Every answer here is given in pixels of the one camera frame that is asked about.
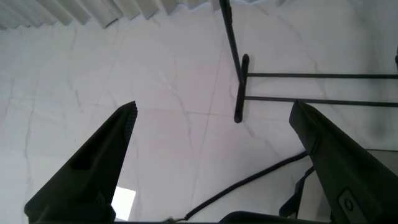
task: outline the metal rod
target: metal rod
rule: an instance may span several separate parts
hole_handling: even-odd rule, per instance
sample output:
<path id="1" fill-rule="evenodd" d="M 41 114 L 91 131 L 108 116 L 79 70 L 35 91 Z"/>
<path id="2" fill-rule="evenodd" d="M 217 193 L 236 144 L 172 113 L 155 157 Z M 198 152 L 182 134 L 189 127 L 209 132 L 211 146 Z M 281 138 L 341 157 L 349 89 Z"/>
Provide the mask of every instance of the metal rod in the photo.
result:
<path id="1" fill-rule="evenodd" d="M 242 76 L 243 76 L 243 84 L 239 84 L 238 95 L 236 96 L 236 106 L 235 106 L 235 115 L 234 121 L 235 123 L 242 122 L 243 119 L 243 106 L 244 106 L 244 96 L 246 94 L 246 79 L 249 69 L 249 56 L 247 54 L 243 55 L 242 58 Z"/>
<path id="2" fill-rule="evenodd" d="M 245 96 L 244 99 L 257 100 L 257 101 L 292 102 L 292 103 L 295 100 L 300 100 L 304 103 L 319 103 L 319 104 L 331 104 L 331 105 L 398 107 L 398 103 L 372 102 L 372 101 L 316 100 L 316 99 L 297 99 L 297 98 L 281 98 L 281 97 L 268 97 L 268 96 Z"/>
<path id="3" fill-rule="evenodd" d="M 220 0 L 221 11 L 223 12 L 223 19 L 226 33 L 228 36 L 229 46 L 231 47 L 232 58 L 234 60 L 236 74 L 238 76 L 239 84 L 246 84 L 241 73 L 241 64 L 239 61 L 238 49 L 236 48 L 236 41 L 234 29 L 232 27 L 232 9 L 229 0 Z"/>
<path id="4" fill-rule="evenodd" d="M 248 77 L 398 79 L 398 75 L 384 75 L 384 74 L 355 75 L 355 74 L 303 74 L 303 73 L 248 73 Z"/>

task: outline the white square light patch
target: white square light patch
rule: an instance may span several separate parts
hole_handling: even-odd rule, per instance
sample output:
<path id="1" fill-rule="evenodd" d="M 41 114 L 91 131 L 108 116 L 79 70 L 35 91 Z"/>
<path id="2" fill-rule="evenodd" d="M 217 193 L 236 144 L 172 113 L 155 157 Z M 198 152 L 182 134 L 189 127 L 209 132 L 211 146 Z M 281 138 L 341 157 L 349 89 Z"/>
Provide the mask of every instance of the white square light patch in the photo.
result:
<path id="1" fill-rule="evenodd" d="M 116 218 L 120 218 L 124 221 L 129 220 L 132 203 L 135 197 L 135 191 L 116 187 L 111 204 L 113 210 L 116 212 Z"/>

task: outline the power cord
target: power cord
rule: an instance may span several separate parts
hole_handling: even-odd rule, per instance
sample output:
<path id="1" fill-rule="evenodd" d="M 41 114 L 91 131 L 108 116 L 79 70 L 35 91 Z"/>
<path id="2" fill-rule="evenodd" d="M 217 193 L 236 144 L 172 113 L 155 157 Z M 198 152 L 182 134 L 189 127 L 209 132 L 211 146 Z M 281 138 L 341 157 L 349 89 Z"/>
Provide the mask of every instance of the power cord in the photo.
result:
<path id="1" fill-rule="evenodd" d="M 223 190 L 222 192 L 212 196 L 212 198 L 206 200 L 205 202 L 201 203 L 200 205 L 198 205 L 196 208 L 194 208 L 191 212 L 188 212 L 187 215 L 184 218 L 178 218 L 178 219 L 173 219 L 173 218 L 169 218 L 167 219 L 165 222 L 167 223 L 177 223 L 180 221 L 188 221 L 192 216 L 194 216 L 194 214 L 198 213 L 200 210 L 204 209 L 205 207 L 209 206 L 210 204 L 212 204 L 213 202 L 217 201 L 218 199 L 220 199 L 221 197 L 225 196 L 226 194 L 230 193 L 231 191 L 237 189 L 238 187 L 242 187 L 243 185 L 250 183 L 264 175 L 269 174 L 272 171 L 275 171 L 283 166 L 286 166 L 287 164 L 290 164 L 292 162 L 298 161 L 303 159 L 304 157 L 306 157 L 308 154 L 307 152 L 301 152 L 300 154 L 296 155 L 296 156 L 292 156 L 288 159 L 285 159 L 283 161 L 278 162 L 277 164 L 266 168 L 265 170 L 262 170 L 260 172 L 258 172 L 257 174 L 251 175 L 250 177 L 247 177 L 233 185 L 231 185 L 230 187 L 228 187 L 227 189 Z"/>

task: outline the marble floor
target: marble floor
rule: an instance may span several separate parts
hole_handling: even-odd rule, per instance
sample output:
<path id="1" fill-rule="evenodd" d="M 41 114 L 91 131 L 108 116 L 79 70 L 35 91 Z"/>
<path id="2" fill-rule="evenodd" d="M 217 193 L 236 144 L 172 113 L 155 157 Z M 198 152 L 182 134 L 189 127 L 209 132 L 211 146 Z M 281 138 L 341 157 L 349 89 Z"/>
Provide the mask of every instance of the marble floor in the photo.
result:
<path id="1" fill-rule="evenodd" d="M 252 72 L 390 73 L 398 1 L 233 1 L 239 54 Z M 0 33 L 0 220 L 23 206 L 119 106 L 139 115 L 118 187 L 134 193 L 124 219 L 180 218 L 229 185 L 303 151 L 291 103 L 247 101 L 220 11 L 208 3 L 107 29 L 59 23 Z M 250 78 L 251 95 L 398 101 L 398 82 Z M 315 105 L 363 147 L 396 150 L 397 108 Z M 303 160 L 236 190 L 193 217 L 277 214 L 310 166 Z"/>

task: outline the black metal frame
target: black metal frame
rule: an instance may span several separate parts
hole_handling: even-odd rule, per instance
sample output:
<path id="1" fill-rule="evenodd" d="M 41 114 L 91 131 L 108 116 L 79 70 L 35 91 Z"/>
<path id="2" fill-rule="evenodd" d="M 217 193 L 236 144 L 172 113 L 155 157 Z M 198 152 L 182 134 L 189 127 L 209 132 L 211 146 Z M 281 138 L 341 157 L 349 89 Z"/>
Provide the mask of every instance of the black metal frame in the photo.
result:
<path id="1" fill-rule="evenodd" d="M 398 79 L 398 75 L 365 75 L 365 74 L 299 74 L 299 73 L 249 73 L 249 56 L 243 55 L 242 65 L 239 62 L 239 54 L 236 48 L 236 41 L 234 30 L 232 26 L 232 10 L 229 0 L 220 0 L 221 10 L 225 23 L 226 32 L 228 35 L 229 46 L 231 47 L 232 58 L 234 60 L 236 74 L 239 80 L 238 95 L 236 97 L 236 107 L 234 120 L 240 123 L 243 118 L 243 108 L 245 100 L 257 101 L 278 101 L 278 102 L 294 102 L 300 100 L 304 103 L 318 103 L 329 105 L 352 105 L 352 106 L 383 106 L 383 107 L 398 107 L 398 103 L 390 102 L 374 102 L 374 101 L 346 101 L 346 100 L 318 100 L 318 99 L 296 99 L 296 98 L 281 98 L 268 96 L 246 96 L 246 81 L 248 77 L 274 77 L 274 78 L 350 78 L 350 79 Z"/>

